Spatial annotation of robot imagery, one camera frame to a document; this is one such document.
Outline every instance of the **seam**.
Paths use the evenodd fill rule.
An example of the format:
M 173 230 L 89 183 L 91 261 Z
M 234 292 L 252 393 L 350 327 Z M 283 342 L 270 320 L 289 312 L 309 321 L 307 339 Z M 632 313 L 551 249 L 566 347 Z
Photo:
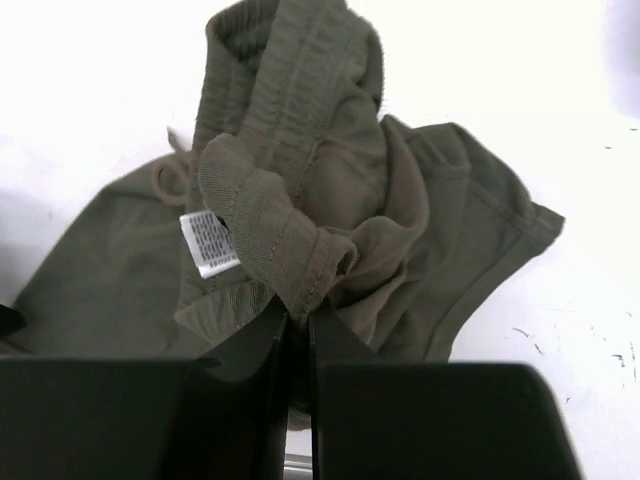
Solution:
M 320 139 L 316 139 L 316 141 L 313 142 L 313 145 L 311 146 L 311 152 L 309 152 L 307 156 L 307 161 L 305 162 L 305 167 L 304 167 L 304 170 L 302 171 L 302 181 L 298 185 L 298 189 L 296 191 L 295 197 L 293 197 L 294 202 L 300 199 L 300 196 L 304 192 L 304 187 L 307 184 L 307 178 L 308 178 L 307 174 L 309 173 L 309 170 L 311 169 L 311 167 L 315 165 L 316 161 L 318 160 L 317 153 L 318 153 L 319 143 L 320 143 Z
M 253 170 L 249 169 L 249 171 L 242 178 L 240 183 L 238 183 L 238 187 L 236 188 L 236 190 L 233 192 L 233 195 L 231 196 L 231 203 L 229 204 L 229 215 L 233 215 L 233 205 L 235 204 L 236 197 L 238 196 L 238 192 L 240 191 L 240 189 L 242 188 L 242 186 L 247 181 L 247 179 L 251 176 L 252 173 L 253 173 Z
M 323 252 L 324 260 L 322 262 L 322 268 L 320 270 L 318 270 L 318 274 L 316 275 L 316 279 L 313 282 L 313 286 L 311 287 L 311 290 L 309 291 L 309 294 L 307 295 L 307 299 L 303 303 L 303 307 L 302 307 L 302 316 L 303 317 L 306 317 L 307 315 L 309 315 L 309 313 L 311 313 L 309 311 L 309 303 L 311 303 L 311 298 L 313 297 L 313 294 L 316 291 L 318 283 L 320 283 L 320 277 L 322 276 L 322 272 L 325 270 L 325 267 L 327 265 L 327 261 L 328 261 L 328 258 L 329 258 L 329 255 L 327 254 L 328 250 L 329 250 L 329 244 L 330 244 L 330 240 L 325 243 L 326 247 L 324 248 L 324 252 Z
M 525 223 L 532 223 L 532 220 L 525 219 L 524 217 L 521 217 L 520 215 L 513 212 L 511 213 L 511 215 L 505 214 L 500 208 L 496 208 L 495 206 L 491 205 L 491 203 L 489 203 L 485 198 L 483 198 L 482 195 L 476 192 L 475 191 L 476 188 L 479 188 L 479 187 L 475 185 L 475 183 L 472 183 L 472 186 L 469 189 L 469 193 L 473 195 L 475 198 L 477 198 L 478 200 L 480 200 L 483 205 L 485 205 L 491 211 L 500 215 L 500 217 L 502 217 L 506 222 L 508 222 L 511 226 L 515 227 L 518 231 L 520 231 L 522 234 L 526 235 L 527 237 L 530 237 L 533 240 L 536 240 L 537 242 L 547 243 L 544 240 L 542 240 L 538 235 L 536 235 L 535 232 L 532 231 L 535 227 L 531 228 L 530 225 L 527 227 L 518 225 L 517 221 L 514 220 L 513 217 L 516 217 L 516 219 L 519 219 L 520 221 Z
M 294 210 L 295 210 L 294 207 L 291 207 L 291 209 L 289 210 L 289 215 L 287 215 L 287 221 L 284 223 L 284 225 L 280 229 L 280 233 L 278 234 L 278 238 L 276 239 L 276 243 L 273 245 L 273 248 L 271 248 L 271 252 L 269 253 L 269 258 L 267 259 L 267 261 L 271 261 L 271 259 L 273 258 L 273 255 L 275 254 L 276 248 L 278 247 L 278 245 L 280 244 L 280 240 L 282 240 L 282 237 L 284 236 L 284 232 L 289 227 L 289 222 L 291 222 L 291 217 L 293 216 L 293 211 Z

